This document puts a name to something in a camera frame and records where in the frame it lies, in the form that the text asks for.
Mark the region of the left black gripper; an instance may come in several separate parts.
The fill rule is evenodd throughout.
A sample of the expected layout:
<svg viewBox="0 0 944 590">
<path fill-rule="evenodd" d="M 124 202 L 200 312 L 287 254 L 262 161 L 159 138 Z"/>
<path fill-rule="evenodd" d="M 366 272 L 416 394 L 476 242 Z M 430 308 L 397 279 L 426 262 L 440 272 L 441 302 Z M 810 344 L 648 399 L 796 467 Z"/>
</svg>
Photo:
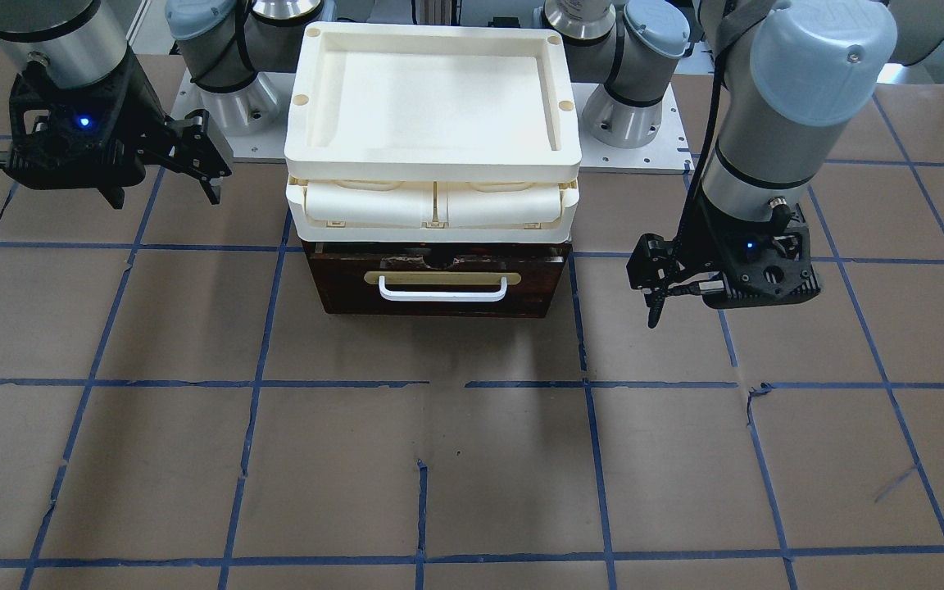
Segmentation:
<svg viewBox="0 0 944 590">
<path fill-rule="evenodd" d="M 677 238 L 645 233 L 626 270 L 646 292 L 647 326 L 660 323 L 666 299 L 697 295 L 713 309 L 798 305 L 823 292 L 810 263 L 810 231 L 800 206 L 765 206 L 760 223 L 727 216 L 696 197 Z"/>
</svg>

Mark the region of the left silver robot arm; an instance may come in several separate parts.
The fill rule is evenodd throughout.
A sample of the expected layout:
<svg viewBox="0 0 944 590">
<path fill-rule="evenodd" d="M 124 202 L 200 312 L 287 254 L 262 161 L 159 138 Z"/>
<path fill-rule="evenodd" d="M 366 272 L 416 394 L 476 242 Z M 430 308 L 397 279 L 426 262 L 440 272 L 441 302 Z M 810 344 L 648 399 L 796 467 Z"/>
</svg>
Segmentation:
<svg viewBox="0 0 944 590">
<path fill-rule="evenodd" d="M 677 235 L 627 261 L 656 326 L 667 299 L 713 309 L 820 295 L 801 198 L 888 64 L 944 62 L 944 1 L 697 1 L 715 57 L 706 136 Z"/>
</svg>

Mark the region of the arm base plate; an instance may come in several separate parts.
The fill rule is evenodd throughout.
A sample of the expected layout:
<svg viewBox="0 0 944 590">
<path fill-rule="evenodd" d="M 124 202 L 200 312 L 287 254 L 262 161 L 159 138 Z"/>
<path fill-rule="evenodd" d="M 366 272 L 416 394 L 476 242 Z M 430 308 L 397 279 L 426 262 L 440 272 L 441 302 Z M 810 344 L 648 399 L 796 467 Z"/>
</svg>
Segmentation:
<svg viewBox="0 0 944 590">
<path fill-rule="evenodd" d="M 692 167 L 692 146 L 674 90 L 646 108 L 611 101 L 596 84 L 573 83 L 582 172 L 676 175 Z"/>
<path fill-rule="evenodd" d="M 185 71 L 171 115 L 179 119 L 192 111 L 207 111 L 212 128 L 228 139 L 235 161 L 284 163 L 292 88 L 292 72 L 260 72 L 247 88 L 210 93 L 192 83 Z"/>
</svg>

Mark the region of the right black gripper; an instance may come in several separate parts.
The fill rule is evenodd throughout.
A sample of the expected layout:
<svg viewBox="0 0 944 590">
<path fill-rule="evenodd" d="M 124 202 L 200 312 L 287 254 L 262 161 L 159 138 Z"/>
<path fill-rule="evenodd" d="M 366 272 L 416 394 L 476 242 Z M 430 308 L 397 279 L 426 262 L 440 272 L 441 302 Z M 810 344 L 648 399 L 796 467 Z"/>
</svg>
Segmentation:
<svg viewBox="0 0 944 590">
<path fill-rule="evenodd" d="M 50 79 L 44 57 L 30 59 L 11 87 L 10 124 L 0 170 L 30 189 L 96 189 L 115 210 L 149 165 L 197 179 L 211 205 L 232 173 L 233 150 L 210 113 L 168 116 L 135 57 L 72 89 Z"/>
</svg>

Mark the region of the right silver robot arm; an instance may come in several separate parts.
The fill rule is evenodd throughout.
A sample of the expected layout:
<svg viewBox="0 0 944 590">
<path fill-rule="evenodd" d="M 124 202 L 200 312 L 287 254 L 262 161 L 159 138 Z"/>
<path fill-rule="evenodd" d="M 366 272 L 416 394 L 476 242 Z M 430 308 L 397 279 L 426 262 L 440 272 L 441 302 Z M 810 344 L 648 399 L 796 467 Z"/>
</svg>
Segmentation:
<svg viewBox="0 0 944 590">
<path fill-rule="evenodd" d="M 0 1 L 0 50 L 18 70 L 0 171 L 34 190 L 94 189 L 120 209 L 155 165 L 197 179 L 218 204 L 226 139 L 276 119 L 267 75 L 295 70 L 304 34 L 334 3 L 169 1 L 165 14 L 200 98 L 181 117 L 162 107 L 104 1 Z"/>
</svg>

